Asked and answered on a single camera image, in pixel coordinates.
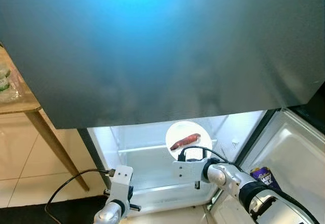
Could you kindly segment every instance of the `chocolate wrapper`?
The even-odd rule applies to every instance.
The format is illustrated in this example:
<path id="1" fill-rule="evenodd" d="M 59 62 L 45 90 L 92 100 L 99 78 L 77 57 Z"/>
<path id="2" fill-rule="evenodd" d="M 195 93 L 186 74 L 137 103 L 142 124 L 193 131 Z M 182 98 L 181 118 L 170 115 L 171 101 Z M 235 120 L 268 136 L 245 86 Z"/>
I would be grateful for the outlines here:
<path id="1" fill-rule="evenodd" d="M 271 170 L 267 167 L 256 168 L 250 172 L 250 175 L 256 180 L 262 181 L 267 186 L 271 186 L 278 190 L 281 190 L 279 184 L 275 180 Z"/>

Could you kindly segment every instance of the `black floor mat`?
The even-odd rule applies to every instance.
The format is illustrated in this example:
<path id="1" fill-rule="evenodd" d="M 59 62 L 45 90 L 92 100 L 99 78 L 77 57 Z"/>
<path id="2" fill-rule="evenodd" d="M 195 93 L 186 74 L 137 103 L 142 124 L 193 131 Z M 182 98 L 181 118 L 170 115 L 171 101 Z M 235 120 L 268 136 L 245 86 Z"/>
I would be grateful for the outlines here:
<path id="1" fill-rule="evenodd" d="M 103 208 L 107 197 L 96 196 L 78 200 L 67 200 L 50 205 L 50 212 L 62 224 L 90 224 L 94 215 Z M 0 209 L 0 224 L 55 224 L 44 211 L 43 205 L 10 207 Z"/>

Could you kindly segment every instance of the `table leg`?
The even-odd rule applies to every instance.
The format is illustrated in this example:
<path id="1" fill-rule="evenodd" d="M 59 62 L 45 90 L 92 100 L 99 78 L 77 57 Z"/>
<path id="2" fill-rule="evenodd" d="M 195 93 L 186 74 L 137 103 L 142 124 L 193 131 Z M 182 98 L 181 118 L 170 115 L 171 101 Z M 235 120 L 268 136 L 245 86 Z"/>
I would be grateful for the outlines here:
<path id="1" fill-rule="evenodd" d="M 50 126 L 46 123 L 42 115 L 39 113 L 39 111 L 35 112 L 25 112 L 25 115 L 28 117 L 28 119 L 32 122 L 34 127 L 37 129 L 37 131 L 40 133 L 40 135 L 43 137 L 43 139 L 46 141 L 46 143 L 50 146 L 50 148 L 53 150 L 55 155 L 59 158 L 59 160 L 64 164 L 64 166 L 68 169 L 68 171 L 74 176 L 78 174 L 78 170 L 75 166 L 75 164 L 72 162 L 71 158 L 69 157 L 68 153 L 64 149 L 64 147 L 61 145 L 60 141 L 50 128 Z M 76 180 L 79 182 L 81 187 L 88 191 L 89 187 L 87 186 L 86 182 L 82 178 L 82 176 L 79 176 L 76 178 Z"/>

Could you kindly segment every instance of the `cable connector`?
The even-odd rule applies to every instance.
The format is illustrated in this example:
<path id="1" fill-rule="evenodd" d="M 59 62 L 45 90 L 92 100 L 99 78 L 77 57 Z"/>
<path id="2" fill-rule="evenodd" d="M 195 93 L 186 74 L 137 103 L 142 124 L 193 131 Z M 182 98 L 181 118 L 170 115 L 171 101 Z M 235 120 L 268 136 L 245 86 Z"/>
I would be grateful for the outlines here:
<path id="1" fill-rule="evenodd" d="M 182 150 L 181 153 L 178 155 L 177 161 L 179 162 L 185 162 L 186 161 L 186 156 L 185 156 L 185 151 Z"/>

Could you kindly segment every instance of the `wooden table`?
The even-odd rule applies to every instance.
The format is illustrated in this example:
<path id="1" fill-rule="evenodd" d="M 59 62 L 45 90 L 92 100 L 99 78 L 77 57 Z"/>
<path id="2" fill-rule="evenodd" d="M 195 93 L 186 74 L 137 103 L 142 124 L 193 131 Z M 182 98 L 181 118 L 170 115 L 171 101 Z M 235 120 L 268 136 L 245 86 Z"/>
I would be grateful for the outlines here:
<path id="1" fill-rule="evenodd" d="M 10 67 L 11 70 L 16 69 L 8 53 L 3 48 L 3 46 L 0 45 L 0 62 L 3 61 L 8 65 L 8 67 Z M 41 116 L 39 112 L 39 110 L 41 110 L 42 108 L 41 105 L 31 92 L 31 90 L 28 88 L 28 86 L 23 82 L 22 78 L 19 79 L 18 92 L 21 97 L 17 100 L 9 103 L 0 103 L 0 115 L 12 113 L 25 113 L 25 115 L 28 117 L 28 119 L 32 122 L 34 127 L 43 137 L 45 142 L 50 146 L 54 154 L 64 164 L 68 171 L 72 175 L 78 174 L 79 171 L 77 170 L 75 164 L 72 162 L 68 153 L 61 145 L 60 141 L 58 140 L 50 126 Z M 89 190 L 89 187 L 87 186 L 82 176 L 77 177 L 76 180 L 79 182 L 79 184 L 85 191 Z"/>

